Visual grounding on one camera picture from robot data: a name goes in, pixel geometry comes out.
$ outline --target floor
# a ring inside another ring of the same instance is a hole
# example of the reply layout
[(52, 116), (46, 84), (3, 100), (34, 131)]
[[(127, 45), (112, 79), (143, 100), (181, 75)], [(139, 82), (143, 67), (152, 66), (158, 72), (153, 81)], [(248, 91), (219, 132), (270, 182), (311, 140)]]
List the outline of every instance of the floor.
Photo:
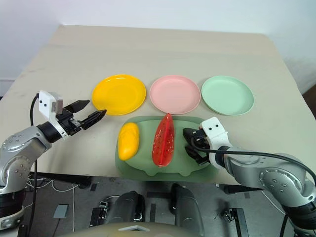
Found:
[[(99, 202), (111, 195), (121, 195), (132, 190), (146, 198), (146, 221), (150, 218), (150, 207), (155, 203), (156, 222), (174, 224), (174, 216), (168, 210), (169, 200), (165, 198), (148, 198), (147, 192), (169, 192), (172, 182), (139, 182), (122, 178), (94, 177), (96, 190), (75, 188), (75, 231), (89, 227), (91, 212), (98, 207)], [(66, 190), (72, 187), (69, 183), (54, 182), (56, 188)], [(206, 237), (237, 237), (234, 223), (224, 222), (219, 213), (225, 206), (244, 209), (249, 235), (251, 237), (276, 237), (279, 235), (283, 215), (272, 206), (260, 191), (227, 195), (215, 184), (180, 182), (195, 195), (205, 228)], [(271, 200), (280, 207), (269, 193)], [(32, 202), (32, 193), (27, 193), (24, 206)], [(53, 215), (58, 204), (69, 204), (66, 219), (61, 219), (55, 236), (72, 232), (73, 192), (56, 192), (49, 184), (38, 189), (36, 213), (31, 236), (51, 237), (58, 219)], [(31, 207), (26, 209), (24, 224), (29, 220)], [(290, 223), (286, 226), (285, 237), (293, 236)]]

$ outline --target table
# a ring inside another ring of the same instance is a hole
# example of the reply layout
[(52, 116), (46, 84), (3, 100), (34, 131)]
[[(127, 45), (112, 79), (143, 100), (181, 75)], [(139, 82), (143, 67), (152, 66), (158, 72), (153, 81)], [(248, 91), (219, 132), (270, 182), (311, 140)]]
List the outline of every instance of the table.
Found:
[[(65, 106), (90, 99), (94, 86), (115, 74), (138, 77), (147, 92), (164, 75), (186, 76), (199, 87), (212, 76), (236, 77), (254, 93), (249, 113), (223, 116), (201, 101), (185, 116), (216, 116), (235, 146), (289, 153), (316, 171), (315, 119), (272, 41), (260, 34), (60, 26), (0, 101), (0, 140), (29, 126), (30, 103), (39, 90), (59, 93)], [(93, 111), (90, 103), (75, 118)], [(129, 118), (144, 115), (163, 115), (148, 95), (136, 111), (106, 116), (89, 130), (56, 142), (39, 158), (39, 172), (118, 177), (114, 155), (119, 130)], [(34, 121), (45, 121), (37, 110)], [(210, 182), (236, 184), (225, 170)]]

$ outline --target red toy watermelon slice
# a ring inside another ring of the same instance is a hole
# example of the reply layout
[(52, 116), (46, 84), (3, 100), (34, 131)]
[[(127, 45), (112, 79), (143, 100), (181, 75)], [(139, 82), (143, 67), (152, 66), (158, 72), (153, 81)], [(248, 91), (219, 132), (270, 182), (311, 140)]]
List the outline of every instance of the red toy watermelon slice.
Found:
[(153, 145), (153, 161), (162, 167), (171, 162), (174, 148), (174, 127), (171, 114), (161, 120), (155, 134)]

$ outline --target black cable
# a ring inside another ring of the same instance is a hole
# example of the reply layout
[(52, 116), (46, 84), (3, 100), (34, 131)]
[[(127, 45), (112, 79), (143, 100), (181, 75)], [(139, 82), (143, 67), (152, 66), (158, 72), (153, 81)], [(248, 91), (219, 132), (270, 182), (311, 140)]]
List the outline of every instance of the black cable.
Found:
[(56, 231), (57, 231), (57, 228), (58, 228), (59, 222), (60, 222), (60, 218), (58, 219), (58, 222), (57, 222), (57, 225), (56, 225), (56, 227), (55, 227), (55, 230), (54, 230), (54, 233), (53, 233), (53, 236), (52, 236), (52, 237), (54, 237), (54, 236), (55, 236), (55, 234), (56, 234)]
[[(39, 94), (37, 93), (36, 96), (34, 97), (31, 107), (30, 107), (30, 123), (31, 126), (34, 126), (33, 122), (33, 109), (34, 109), (34, 104), (36, 100), (38, 99)], [(28, 231), (28, 237), (30, 236), (32, 224), (33, 224), (33, 219), (34, 219), (34, 213), (35, 213), (35, 204), (36, 204), (36, 190), (37, 190), (37, 180), (38, 180), (38, 162), (35, 160), (34, 162), (34, 188), (33, 188), (33, 205), (32, 205), (32, 212), (31, 212), (31, 217), (30, 217), (30, 222), (29, 222), (29, 231)]]
[(294, 159), (289, 158), (289, 157), (280, 156), (280, 155), (271, 154), (271, 153), (265, 153), (265, 152), (234, 152), (234, 151), (204, 149), (204, 148), (200, 148), (200, 147), (195, 145), (193, 137), (191, 138), (191, 145), (193, 146), (193, 148), (195, 148), (196, 150), (201, 151), (201, 152), (210, 152), (210, 153), (216, 153), (216, 154), (230, 154), (230, 155), (261, 156), (261, 157), (272, 157), (272, 158), (282, 159), (282, 160), (285, 160), (287, 162), (294, 163), (297, 166), (301, 167), (302, 169), (306, 170), (312, 176), (314, 183), (316, 184), (315, 173), (311, 169), (309, 169), (306, 165), (304, 165), (303, 163), (300, 163), (299, 161), (294, 160)]
[(288, 216), (285, 215), (284, 219), (283, 219), (283, 222), (282, 222), (282, 226), (281, 226), (280, 237), (284, 236), (284, 231), (285, 231), (285, 226), (286, 226), (286, 223), (287, 223), (287, 219), (288, 219)]

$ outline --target green plate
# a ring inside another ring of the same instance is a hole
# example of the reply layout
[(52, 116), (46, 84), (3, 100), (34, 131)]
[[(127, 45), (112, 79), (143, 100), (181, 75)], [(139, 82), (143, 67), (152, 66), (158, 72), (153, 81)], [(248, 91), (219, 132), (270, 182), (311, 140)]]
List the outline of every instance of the green plate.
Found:
[(230, 76), (209, 78), (202, 86), (202, 97), (212, 110), (222, 115), (243, 115), (254, 104), (250, 88)]
[(218, 170), (210, 164), (198, 166), (187, 155), (184, 148), (186, 141), (182, 136), (182, 128), (188, 126), (198, 128), (198, 125), (203, 121), (201, 118), (173, 116), (175, 125), (175, 151), (172, 161), (168, 166), (162, 168), (157, 167), (153, 163), (152, 148), (154, 135), (162, 118), (163, 116), (141, 116), (126, 121), (126, 123), (134, 122), (138, 124), (140, 128), (140, 145), (137, 154), (127, 161), (119, 159), (118, 148), (116, 148), (116, 167), (122, 177), (146, 181), (203, 182), (211, 180)]

